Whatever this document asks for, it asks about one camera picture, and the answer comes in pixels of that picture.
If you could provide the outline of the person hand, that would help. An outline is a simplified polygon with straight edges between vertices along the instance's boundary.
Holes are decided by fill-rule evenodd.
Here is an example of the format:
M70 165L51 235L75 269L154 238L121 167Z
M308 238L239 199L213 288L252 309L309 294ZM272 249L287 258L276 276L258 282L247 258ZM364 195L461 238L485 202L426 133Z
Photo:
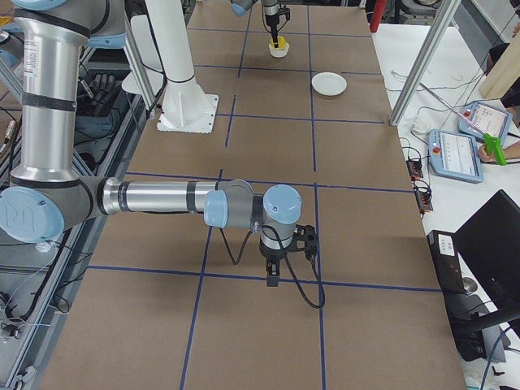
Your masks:
M482 163L494 163L496 161L493 153L488 153L486 150L486 145L481 145L479 147L479 158Z

